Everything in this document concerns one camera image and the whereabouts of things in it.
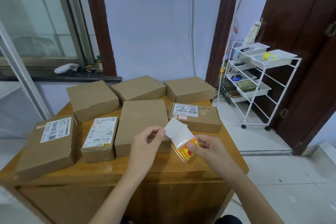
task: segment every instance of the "tabletop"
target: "tabletop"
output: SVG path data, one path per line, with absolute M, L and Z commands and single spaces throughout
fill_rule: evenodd
M 170 108 L 171 101 L 167 96 L 160 99 L 165 101 L 167 111 Z M 209 100 L 193 103 L 195 105 L 212 106 Z M 122 109 L 108 113 L 101 117 L 120 117 Z M 63 116 L 72 114 L 70 103 L 56 115 Z M 5 186 L 21 185 L 115 185 L 124 174 L 129 157 L 116 158 L 113 161 L 85 163 L 81 157 L 81 147 L 86 140 L 87 134 L 91 128 L 94 119 L 78 124 L 76 137 L 76 163 L 56 172 L 43 175 L 35 180 L 22 182 L 15 175 L 15 167 L 19 161 L 21 151 L 0 171 L 0 184 Z M 218 134 L 192 131 L 194 135 L 207 134 L 219 137 L 226 147 L 227 151 L 237 163 L 237 165 L 247 174 L 249 168 L 242 158 L 235 143 L 230 137 L 225 126 Z M 144 179 L 144 182 L 160 183 L 185 183 L 185 182 L 209 182 L 220 181 L 221 178 L 212 171 L 208 165 L 198 156 L 193 156 L 187 163 L 184 163 L 178 155 L 171 150 L 168 153 L 156 155 L 153 166 Z

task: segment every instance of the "door hinge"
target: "door hinge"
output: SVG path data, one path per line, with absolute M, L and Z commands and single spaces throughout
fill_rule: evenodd
M 325 35 L 326 36 L 334 36 L 336 33 L 336 21 L 334 21 L 334 23 L 331 23 L 327 30 L 325 31 Z
M 288 110 L 286 108 L 284 108 L 283 110 L 280 110 L 280 117 L 284 118 L 287 114 Z

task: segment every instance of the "hand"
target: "hand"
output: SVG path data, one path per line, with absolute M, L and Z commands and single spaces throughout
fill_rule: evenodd
M 233 173 L 241 171 L 219 138 L 208 135 L 196 135 L 195 137 L 202 147 L 187 143 L 187 148 L 199 155 L 223 179 L 229 181 Z
M 165 133 L 164 128 L 153 126 L 137 134 L 132 141 L 126 172 L 142 181 L 154 162 Z

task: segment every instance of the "forearm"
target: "forearm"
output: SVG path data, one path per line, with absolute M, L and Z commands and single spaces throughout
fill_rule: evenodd
M 141 179 L 126 171 L 89 224 L 119 224 Z
M 241 171 L 235 171 L 227 179 L 236 192 L 251 224 L 284 224 L 254 183 Z

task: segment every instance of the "white towel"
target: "white towel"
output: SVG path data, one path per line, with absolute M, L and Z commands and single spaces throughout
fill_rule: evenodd
M 259 29 L 260 29 L 260 26 L 261 26 L 261 22 L 260 21 L 257 21 L 253 24 L 249 34 L 247 35 L 247 37 L 245 38 L 242 46 L 244 45 L 248 45 L 248 44 L 254 44 L 254 41 L 255 41 L 255 38 L 257 37 L 258 35 L 258 32 L 259 32 Z

